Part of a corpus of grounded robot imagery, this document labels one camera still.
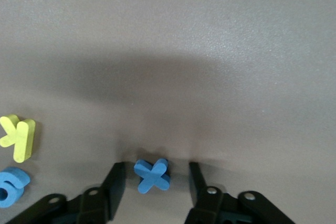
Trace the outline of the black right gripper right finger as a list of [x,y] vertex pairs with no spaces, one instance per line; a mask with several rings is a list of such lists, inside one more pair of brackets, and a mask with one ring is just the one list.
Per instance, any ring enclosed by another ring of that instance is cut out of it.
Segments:
[[237,198],[208,185],[199,163],[190,162],[193,208],[184,224],[295,224],[264,195],[244,191]]

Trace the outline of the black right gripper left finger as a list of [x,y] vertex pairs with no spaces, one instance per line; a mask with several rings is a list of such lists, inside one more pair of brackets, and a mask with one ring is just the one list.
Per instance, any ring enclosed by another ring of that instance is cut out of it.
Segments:
[[72,200],[49,194],[5,224],[107,224],[116,215],[125,190],[125,163],[115,163],[98,187]]

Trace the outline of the blue foam letter g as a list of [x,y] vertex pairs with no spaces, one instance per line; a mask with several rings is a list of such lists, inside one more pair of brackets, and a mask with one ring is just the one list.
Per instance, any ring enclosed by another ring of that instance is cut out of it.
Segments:
[[0,208],[8,208],[23,195],[30,176],[20,168],[8,167],[0,172]]

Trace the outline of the yellow foam letter k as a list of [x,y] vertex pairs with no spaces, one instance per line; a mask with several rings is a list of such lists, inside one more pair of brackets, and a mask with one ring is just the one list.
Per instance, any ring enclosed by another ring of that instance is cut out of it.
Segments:
[[33,151],[36,122],[32,119],[21,121],[17,115],[0,117],[0,126],[6,135],[0,138],[1,147],[14,146],[13,160],[23,163],[31,157]]

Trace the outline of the blue foam letter x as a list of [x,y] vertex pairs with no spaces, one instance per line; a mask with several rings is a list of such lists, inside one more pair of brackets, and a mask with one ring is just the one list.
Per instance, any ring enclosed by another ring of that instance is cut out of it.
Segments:
[[170,176],[166,174],[168,161],[164,158],[158,159],[154,165],[145,160],[138,160],[134,165],[134,172],[140,176],[138,192],[146,194],[152,187],[166,191],[170,187]]

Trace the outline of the brown table cover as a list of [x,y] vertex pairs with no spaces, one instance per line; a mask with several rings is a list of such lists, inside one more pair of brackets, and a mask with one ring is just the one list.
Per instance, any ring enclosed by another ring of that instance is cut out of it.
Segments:
[[[5,224],[127,164],[109,224],[183,224],[188,163],[296,224],[336,224],[336,0],[0,0],[0,116],[36,121]],[[168,161],[138,192],[135,163]]]

